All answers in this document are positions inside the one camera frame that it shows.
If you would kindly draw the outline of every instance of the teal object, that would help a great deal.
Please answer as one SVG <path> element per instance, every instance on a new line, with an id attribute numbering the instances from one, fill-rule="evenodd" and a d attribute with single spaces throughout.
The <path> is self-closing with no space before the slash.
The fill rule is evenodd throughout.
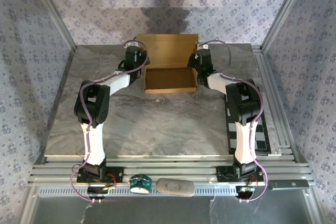
<path id="1" fill-rule="evenodd" d="M 149 194 L 152 189 L 152 179 L 143 174 L 130 178 L 130 191 L 135 194 Z"/>

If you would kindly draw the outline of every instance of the black mounting plate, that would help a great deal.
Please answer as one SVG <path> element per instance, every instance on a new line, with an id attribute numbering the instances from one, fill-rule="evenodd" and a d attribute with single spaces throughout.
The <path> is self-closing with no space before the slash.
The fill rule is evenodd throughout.
<path id="1" fill-rule="evenodd" d="M 124 176 L 124 167 L 116 167 L 116 166 L 107 166 L 106 174 L 112 174 L 116 178 L 116 183 L 122 183 L 122 179 Z M 100 184 L 113 184 L 113 177 L 106 176 L 104 179 L 99 179 L 94 176 L 91 176 L 84 172 L 84 169 L 81 168 L 77 174 L 77 183 L 100 183 Z"/>
<path id="2" fill-rule="evenodd" d="M 258 182 L 263 182 L 264 178 L 262 176 L 262 171 L 259 166 L 257 166 L 257 169 L 254 173 L 250 173 L 249 175 L 246 175 L 244 177 L 241 177 L 239 179 L 235 178 L 233 176 L 233 169 L 232 166 L 217 166 L 216 167 L 216 175 L 217 175 L 217 181 L 219 183 L 221 182 L 248 182 L 251 175 L 256 176 Z"/>

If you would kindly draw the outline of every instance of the metal grate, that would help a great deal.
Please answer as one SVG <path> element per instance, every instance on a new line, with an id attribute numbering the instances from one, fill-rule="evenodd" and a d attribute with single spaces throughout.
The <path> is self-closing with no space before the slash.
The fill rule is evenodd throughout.
<path id="1" fill-rule="evenodd" d="M 86 188 L 76 188 L 79 193 L 84 196 L 87 196 Z M 41 187 L 39 191 L 40 196 L 76 196 L 75 191 L 70 187 Z M 195 187 L 195 196 L 237 196 L 237 191 L 235 186 L 231 185 L 213 185 L 213 186 L 196 186 Z M 118 186 L 116 189 L 109 190 L 108 196 L 112 197 L 143 197 L 143 196 L 169 196 L 165 194 L 160 194 L 156 190 L 156 187 L 153 186 L 151 193 L 147 195 L 139 195 L 131 193 L 128 186 Z"/>

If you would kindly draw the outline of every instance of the box flap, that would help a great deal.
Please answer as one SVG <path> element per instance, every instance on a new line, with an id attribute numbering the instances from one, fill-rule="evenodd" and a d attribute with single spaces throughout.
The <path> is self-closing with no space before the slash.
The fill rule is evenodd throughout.
<path id="1" fill-rule="evenodd" d="M 197 34 L 140 34 L 149 52 L 151 64 L 146 69 L 186 68 L 189 56 L 195 52 Z"/>

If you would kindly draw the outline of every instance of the cardboard box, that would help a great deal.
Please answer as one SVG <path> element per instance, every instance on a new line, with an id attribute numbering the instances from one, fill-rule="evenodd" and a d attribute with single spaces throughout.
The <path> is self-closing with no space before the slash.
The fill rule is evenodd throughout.
<path id="1" fill-rule="evenodd" d="M 188 68 L 189 56 L 196 53 L 197 34 L 141 34 L 149 53 L 145 66 L 146 94 L 196 92 L 196 71 Z"/>

